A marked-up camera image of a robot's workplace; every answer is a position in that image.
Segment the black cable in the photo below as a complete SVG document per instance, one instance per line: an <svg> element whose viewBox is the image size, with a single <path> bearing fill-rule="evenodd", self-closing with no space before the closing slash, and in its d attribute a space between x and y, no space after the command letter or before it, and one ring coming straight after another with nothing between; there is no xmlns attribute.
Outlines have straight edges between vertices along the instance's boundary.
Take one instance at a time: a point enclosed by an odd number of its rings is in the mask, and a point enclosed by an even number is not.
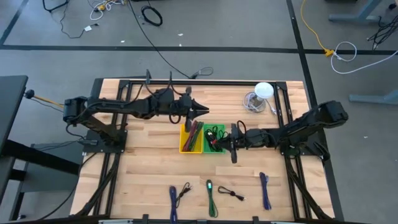
<svg viewBox="0 0 398 224"><path fill-rule="evenodd" d="M178 197L175 199L175 207L178 208L180 206L180 201L181 198L188 193L192 189L192 186L190 185L189 182L185 183L184 186L182 187L181 192L179 193Z"/></svg>
<svg viewBox="0 0 398 224"><path fill-rule="evenodd" d="M154 12L154 13L156 14L156 16L159 17L160 22L154 22L154 21L148 19L148 17L145 15L145 10L148 10L148 9L151 10L152 12ZM152 6L142 6L142 7L141 7L141 14L142 14L144 20L145 20L146 22L152 24L153 26L159 27L159 26L161 26L161 25L163 24L163 17L162 17L162 15L160 15L160 12L159 12L158 10L156 10L156 9L155 9L154 7L152 7Z"/></svg>
<svg viewBox="0 0 398 224"><path fill-rule="evenodd" d="M381 24L381 16L379 16L379 29L375 34L368 38L368 41L373 41L372 49L375 50L379 44L386 41L391 34L393 34L398 28L398 16L395 16L393 20L386 24Z"/></svg>
<svg viewBox="0 0 398 224"><path fill-rule="evenodd" d="M84 34L84 32L85 32L84 29L81 31L80 35L79 35L79 36L76 36L76 37L71 37L67 32L63 31L63 23L62 23L62 21L63 21L63 19L64 19L65 16L66 16L66 12L67 12L67 10L68 10L69 3L70 3L70 2L68 2L68 4L66 4L66 6L65 6L65 8L64 8L64 10L63 10L62 19L60 20L60 23L61 23L61 32L64 33L64 34L66 34L70 39L79 39L79 38L82 37L82 35ZM98 24L98 23L94 23L94 24L92 24L92 25L90 25L90 26L99 26L99 24Z"/></svg>
<svg viewBox="0 0 398 224"><path fill-rule="evenodd" d="M65 128L65 130L67 131L68 134L72 135L72 136L76 136L76 137L80 137L82 139L85 139L83 136L79 135L79 134L73 134L69 131L69 126L70 124L67 125L67 127Z"/></svg>
<svg viewBox="0 0 398 224"><path fill-rule="evenodd" d="M245 197L237 195L235 193L235 191L233 190L228 190L227 188L223 187L223 186L219 186L218 187L218 193L220 194L229 194L230 196L236 197L237 199L239 199L240 201L244 201Z"/></svg>
<svg viewBox="0 0 398 224"><path fill-rule="evenodd" d="M43 105L43 106L46 106L46 107L49 107L49 108L52 108L52 109L54 109L54 110L56 110L56 111L59 111L59 112L61 112L61 113L63 113L63 111L62 110L60 110L60 109L57 109L57 108L55 108L55 107L53 107L53 106L50 106L50 105L46 105L46 104L44 104L44 103L42 103L42 102L40 102L40 101L38 101L38 100L35 100L35 99L30 99L30 100L33 100L34 102L36 102L36 103L40 103L41 105Z"/></svg>
<svg viewBox="0 0 398 224"><path fill-rule="evenodd" d="M145 38L148 40L148 42L151 44L151 46L156 50L156 52L159 54L159 56L160 56L170 67L174 68L174 69L175 69L176 71L178 71L181 75L183 75L183 76L185 76L185 77L187 77L187 78L189 78L189 79L195 79L197 76L200 76L200 75L206 75L206 76L208 76L208 75L212 75L212 74L213 74L213 68L211 68L211 67L205 67L205 68L202 68L201 70L199 70L199 71L197 71L197 72L195 73L195 74L198 74L198 75L194 76L194 74L193 74L192 76L189 77L188 75L186 75L185 73L181 72L179 69L177 69L176 67L174 67L172 64L170 64L170 63L166 60L166 58L164 58L163 55L159 52L159 50L158 50L157 47L152 43L152 41L150 41L150 39L148 38L148 36L147 36L147 34L145 33L144 29L141 27L140 22L139 22L138 19L137 19L137 15L136 15L136 13L134 12L134 9L132 8L131 2L128 1L128 3L129 3L129 5L130 5L131 12L133 13L134 18L136 19L137 24L138 24L138 26L139 26L139 28L140 28L142 34L144 34ZM204 70L204 69L207 69L207 68L211 68L211 73L209 73L209 74L201 74L201 71Z"/></svg>
<svg viewBox="0 0 398 224"><path fill-rule="evenodd" d="M217 141L221 138L217 138L218 127L213 126L212 129L207 129L205 131L205 139L209 145L209 148L212 152L223 152L223 148L217 144Z"/></svg>
<svg viewBox="0 0 398 224"><path fill-rule="evenodd" d="M87 159L81 164L81 166L80 166L80 168L79 168L79 174L80 174L81 168L86 164L86 162L88 162L88 161L89 161L93 156L95 156L96 154L97 154L97 153L92 154L89 158L87 158ZM43 219L49 217L50 215L54 214L58 209L60 209L60 208L62 207L62 205L64 205L64 204L68 201L68 199L72 196L73 192L74 192L74 191L76 190L76 188L77 188L77 184L78 184L78 182L76 183L75 187L72 189L72 191L70 192L70 194L68 195L68 197L67 197L57 208L55 208L55 209L52 210L50 213L46 214L45 216L43 216L42 218L40 218L40 219L38 219L38 220L43 220Z"/></svg>

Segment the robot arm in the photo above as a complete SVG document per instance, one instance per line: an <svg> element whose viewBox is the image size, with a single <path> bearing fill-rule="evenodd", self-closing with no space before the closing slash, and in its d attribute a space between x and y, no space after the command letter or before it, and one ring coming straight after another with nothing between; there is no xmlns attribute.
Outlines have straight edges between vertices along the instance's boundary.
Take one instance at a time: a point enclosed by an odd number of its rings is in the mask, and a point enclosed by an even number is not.
<svg viewBox="0 0 398 224"><path fill-rule="evenodd" d="M191 98L190 87L185 93L179 93L180 98L174 99L174 90L163 88L156 90L151 96L130 102L98 98L78 97L65 100L63 120L68 124L82 124L97 132L101 138L112 144L120 142L119 131L111 125L106 125L92 115L95 113L131 114L139 119L151 119L158 115L168 115L171 123L178 123L181 117L186 117L185 129L189 131L191 120L209 113L209 109Z"/></svg>
<svg viewBox="0 0 398 224"><path fill-rule="evenodd" d="M306 147L308 137L323 128L335 128L343 125L348 119L346 111L341 103L329 101L303 114L293 122L282 128L276 129L249 129L246 130L242 121L231 124L231 133L220 139L218 144L231 152L232 163L237 162L236 150L250 147L274 147L281 146L284 155L296 156L300 153L300 147ZM239 124L244 126L244 133ZM320 144L315 145L318 151L326 153Z"/></svg>

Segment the yellow bin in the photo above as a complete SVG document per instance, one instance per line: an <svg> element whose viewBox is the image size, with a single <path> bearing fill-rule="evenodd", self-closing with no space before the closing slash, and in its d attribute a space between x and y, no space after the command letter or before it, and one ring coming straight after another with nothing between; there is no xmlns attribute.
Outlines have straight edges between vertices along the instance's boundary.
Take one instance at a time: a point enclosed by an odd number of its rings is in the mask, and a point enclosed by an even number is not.
<svg viewBox="0 0 398 224"><path fill-rule="evenodd" d="M180 127L180 153L193 153L193 154L200 154L203 153L203 128L200 130L199 136L193 147L192 152L183 152L182 149L189 137L189 133L185 132L185 125L181 124Z"/></svg>

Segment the green plastic container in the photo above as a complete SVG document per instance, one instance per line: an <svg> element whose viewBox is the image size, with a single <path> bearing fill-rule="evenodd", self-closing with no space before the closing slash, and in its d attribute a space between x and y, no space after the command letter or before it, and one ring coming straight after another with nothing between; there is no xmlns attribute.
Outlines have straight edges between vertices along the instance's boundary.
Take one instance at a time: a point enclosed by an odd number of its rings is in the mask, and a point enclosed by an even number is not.
<svg viewBox="0 0 398 224"><path fill-rule="evenodd" d="M224 131L225 131L225 125L223 125L223 124L205 124L205 125L203 125L203 153L225 154L225 149L223 149L222 152L213 152L210 149L209 143L205 137L206 130L207 129L212 130L214 126L217 127L217 139L220 139L220 137L221 137L220 130L222 131L222 133L224 133Z"/></svg>

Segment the floor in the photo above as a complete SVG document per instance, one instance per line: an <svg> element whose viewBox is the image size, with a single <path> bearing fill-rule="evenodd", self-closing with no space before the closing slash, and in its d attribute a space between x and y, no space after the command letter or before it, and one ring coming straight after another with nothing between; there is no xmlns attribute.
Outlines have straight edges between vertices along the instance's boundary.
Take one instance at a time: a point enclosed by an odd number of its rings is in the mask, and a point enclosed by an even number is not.
<svg viewBox="0 0 398 224"><path fill-rule="evenodd" d="M46 2L47 7L52 7L63 1ZM326 138L345 220L392 223L398 208L395 142L398 107L350 103L348 95L383 95L397 89L398 67L394 65L398 57L360 72L339 75L331 69L329 58L305 54L310 76L304 74L305 62L297 50L298 36L292 28L287 2L290 0L158 0L151 4L163 16L161 27L151 26L141 17L138 19L156 46L176 47L164 48L162 55L189 75L212 66L215 72L211 79L303 80L308 96L313 98L314 91L318 103L342 102L349 121L340 128L327 130ZM321 49L300 20L302 1L291 2L304 49ZM383 1L374 14L383 15L392 2ZM305 18L326 47L334 49L341 41L350 41L359 50L368 50L365 52L368 55L359 55L351 63L335 62L338 70L353 70L387 57L388 50L398 49L397 33L377 48L385 55L375 55L366 38L377 31L377 26L328 20L328 14L356 12L365 3L365 0L357 3L307 0ZM137 16L146 4L132 2ZM23 10L17 20L13 20L18 9ZM98 77L143 75L148 68L154 78L166 78L170 70L174 71L157 52L145 47L150 44L127 6L113 6L98 21L99 26L85 32L80 39L69 39L60 32L62 12L63 8L49 14L42 9L41 1L0 0L0 34L10 22L15 22L4 45L0 46L0 75L28 75L29 89L62 102L65 98L88 96L93 80ZM72 0L63 20L65 31L78 35L84 27L93 24L90 12L86 1ZM273 49L282 53L271 52ZM174 77L183 78L176 71ZM61 116L36 102L23 100L10 138L26 145L74 139L65 132ZM74 132L84 134L85 129L76 128ZM7 215L3 214L9 211L16 185L9 183L0 206L0 222L6 221ZM21 213L31 220L40 218L67 195L67 191L28 194ZM67 216L71 202L51 217Z"/></svg>

